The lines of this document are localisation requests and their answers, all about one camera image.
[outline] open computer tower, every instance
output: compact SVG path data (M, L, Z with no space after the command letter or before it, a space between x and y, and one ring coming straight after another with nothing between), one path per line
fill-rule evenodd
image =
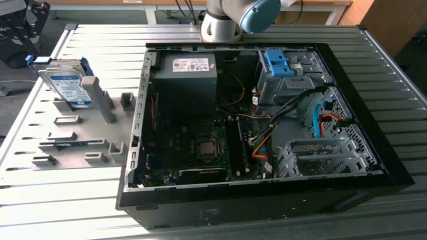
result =
M327 44L147 45L116 208L147 229L342 212L414 184Z

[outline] sticker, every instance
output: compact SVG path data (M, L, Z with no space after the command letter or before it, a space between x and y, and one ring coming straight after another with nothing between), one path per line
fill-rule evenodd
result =
M172 63L172 72L210 71L210 62L207 58L176 58Z
M221 209L205 209L201 211L201 220L217 220L221 216Z
M75 75L51 76L52 84L67 102L76 105L87 105L91 98L80 86L80 79Z
M257 96L253 96L253 104L259 105L259 98Z
M290 64L289 66L291 67L291 69L303 69L303 67L302 67L302 65L299 63Z
M273 173L274 167L271 166L271 164L270 164L269 162L266 162L266 164L265 164L265 169L266 169L270 173Z

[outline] ribbed metal surface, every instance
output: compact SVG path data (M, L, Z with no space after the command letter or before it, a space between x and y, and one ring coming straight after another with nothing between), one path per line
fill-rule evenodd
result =
M119 167L32 171L26 154L14 154L39 142L23 136L47 133L44 126L28 126L47 121L40 112L54 111L43 102L52 93L39 82L0 149L0 239L426 239L426 99L370 38L346 26L274 26L245 36L247 42L330 44L417 185L339 214L147 232L115 210ZM198 41L198 28L186 25L80 25L59 53L84 55L103 89L118 97L136 91L147 42Z

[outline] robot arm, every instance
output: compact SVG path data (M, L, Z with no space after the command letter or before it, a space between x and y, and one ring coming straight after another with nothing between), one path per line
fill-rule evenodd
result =
M250 34L265 31L279 12L281 0L207 0L202 37L207 42L237 42L242 30Z

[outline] power supply label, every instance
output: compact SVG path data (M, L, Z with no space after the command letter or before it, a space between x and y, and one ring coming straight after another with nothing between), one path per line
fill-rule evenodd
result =
M75 105L87 105L91 98L80 86L80 79L75 75L51 76L52 84L67 102Z
M176 58L172 63L172 72L210 71L210 61L207 58Z

